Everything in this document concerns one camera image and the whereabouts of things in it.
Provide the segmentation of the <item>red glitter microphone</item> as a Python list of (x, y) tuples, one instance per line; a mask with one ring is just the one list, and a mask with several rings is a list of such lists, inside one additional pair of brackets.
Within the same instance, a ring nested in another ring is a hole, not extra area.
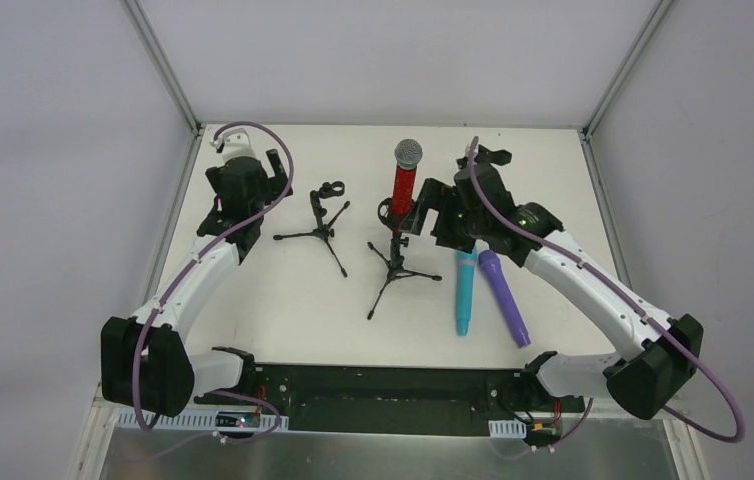
[(396, 170), (390, 212), (393, 230), (399, 231), (403, 218), (411, 211), (417, 166), (423, 158), (423, 149), (414, 139), (401, 140), (394, 149)]

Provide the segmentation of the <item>black shock-mount tripod stand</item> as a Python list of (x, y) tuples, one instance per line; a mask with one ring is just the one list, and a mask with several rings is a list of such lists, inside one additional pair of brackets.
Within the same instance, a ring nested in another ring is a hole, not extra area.
[(383, 297), (387, 287), (398, 280), (409, 279), (414, 277), (427, 278), (432, 281), (440, 282), (443, 277), (438, 274), (428, 274), (415, 270), (410, 270), (404, 266), (405, 257), (402, 254), (402, 249), (409, 245), (409, 238), (405, 237), (402, 232), (397, 229), (397, 225), (400, 220), (397, 215), (391, 209), (391, 198), (386, 198), (380, 202), (377, 209), (378, 220), (391, 231), (390, 248), (387, 256), (383, 255), (372, 242), (368, 242), (367, 246), (370, 251), (375, 253), (379, 259), (384, 263), (387, 271), (382, 286), (380, 287), (374, 302), (368, 311), (366, 316), (368, 321), (371, 321), (375, 315), (380, 300)]

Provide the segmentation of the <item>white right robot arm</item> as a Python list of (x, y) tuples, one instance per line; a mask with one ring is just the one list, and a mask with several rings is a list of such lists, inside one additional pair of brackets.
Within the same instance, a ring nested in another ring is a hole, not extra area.
[(494, 167), (462, 169), (453, 185), (426, 180), (409, 212), (390, 211), (387, 222), (417, 235), (430, 210), (437, 245), (468, 251), (488, 243), (555, 288), (612, 345), (606, 354), (540, 354), (527, 368), (550, 396), (609, 398), (649, 420), (694, 375), (701, 324), (690, 315), (674, 319), (609, 278), (556, 216), (538, 203), (515, 204)]

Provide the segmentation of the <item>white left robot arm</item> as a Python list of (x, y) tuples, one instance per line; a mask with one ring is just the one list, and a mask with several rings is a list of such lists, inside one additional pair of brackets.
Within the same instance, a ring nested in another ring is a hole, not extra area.
[(245, 356), (230, 347), (189, 354), (185, 342), (212, 294), (243, 263), (261, 235), (261, 214), (288, 196), (277, 150), (262, 164), (249, 147), (225, 147), (205, 176), (213, 207), (168, 284), (100, 334), (101, 389), (111, 402), (174, 417), (198, 396), (236, 386)]

